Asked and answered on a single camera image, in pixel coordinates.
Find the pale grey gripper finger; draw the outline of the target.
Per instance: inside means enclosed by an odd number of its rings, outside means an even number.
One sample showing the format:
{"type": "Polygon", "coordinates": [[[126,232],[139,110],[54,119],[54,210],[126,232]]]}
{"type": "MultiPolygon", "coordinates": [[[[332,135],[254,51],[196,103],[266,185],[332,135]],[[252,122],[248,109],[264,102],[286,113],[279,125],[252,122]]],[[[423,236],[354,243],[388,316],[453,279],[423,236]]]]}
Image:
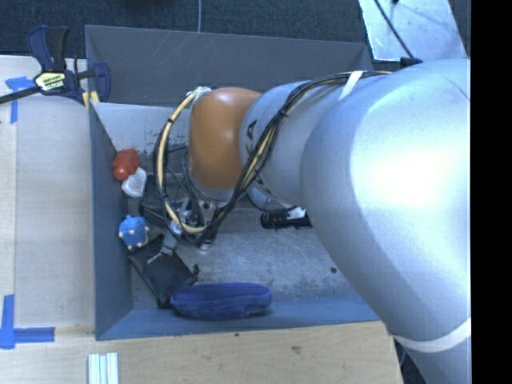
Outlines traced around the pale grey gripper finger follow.
{"type": "Polygon", "coordinates": [[[182,239],[182,229],[175,222],[168,222],[160,241],[160,253],[174,255],[182,239]]]}

